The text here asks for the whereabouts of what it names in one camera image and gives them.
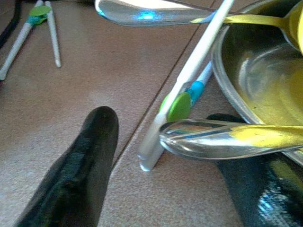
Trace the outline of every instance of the green plastic piece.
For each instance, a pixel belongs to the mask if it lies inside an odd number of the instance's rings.
[[[42,16],[48,14],[52,9],[49,6],[36,6],[29,12],[31,16]]]
[[[160,110],[165,104],[167,97],[168,95],[163,100]],[[172,122],[181,119],[186,119],[190,114],[190,107],[190,94],[187,92],[181,93],[171,105],[169,112],[166,115],[166,120],[168,122]]]

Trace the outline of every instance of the stainless steel bowl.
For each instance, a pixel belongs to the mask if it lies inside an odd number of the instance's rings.
[[[241,12],[285,16],[299,0],[265,0]],[[214,43],[215,77],[248,123],[303,125],[303,57],[272,26],[224,26]],[[303,166],[303,152],[284,153]]]

